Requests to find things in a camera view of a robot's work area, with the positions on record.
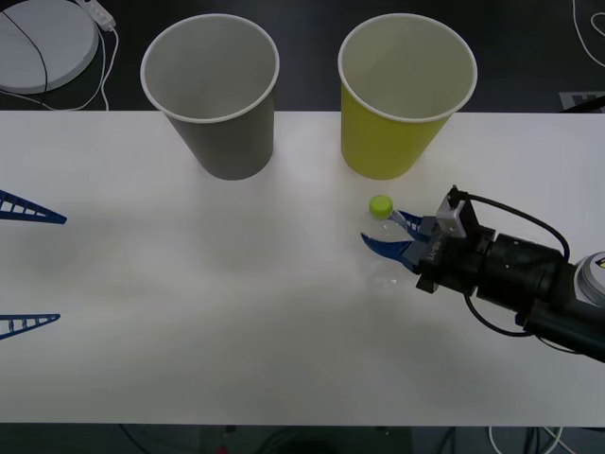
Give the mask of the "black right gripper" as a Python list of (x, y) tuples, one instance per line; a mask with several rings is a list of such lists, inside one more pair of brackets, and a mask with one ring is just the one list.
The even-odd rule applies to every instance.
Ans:
[(361, 234), (371, 251), (420, 275), (416, 284), (419, 290), (433, 294), (438, 287), (445, 287), (464, 296), (474, 293), (495, 237), (494, 229), (479, 226), (472, 235), (457, 238), (444, 233), (435, 217), (395, 210), (394, 221), (412, 240), (389, 242)]

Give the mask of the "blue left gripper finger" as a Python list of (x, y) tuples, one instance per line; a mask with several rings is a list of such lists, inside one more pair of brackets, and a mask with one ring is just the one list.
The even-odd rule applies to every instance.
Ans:
[(60, 314), (12, 314), (1, 315), (0, 340), (5, 340), (40, 328), (61, 318)]
[(37, 203), (1, 191), (1, 219), (65, 224), (67, 218)]

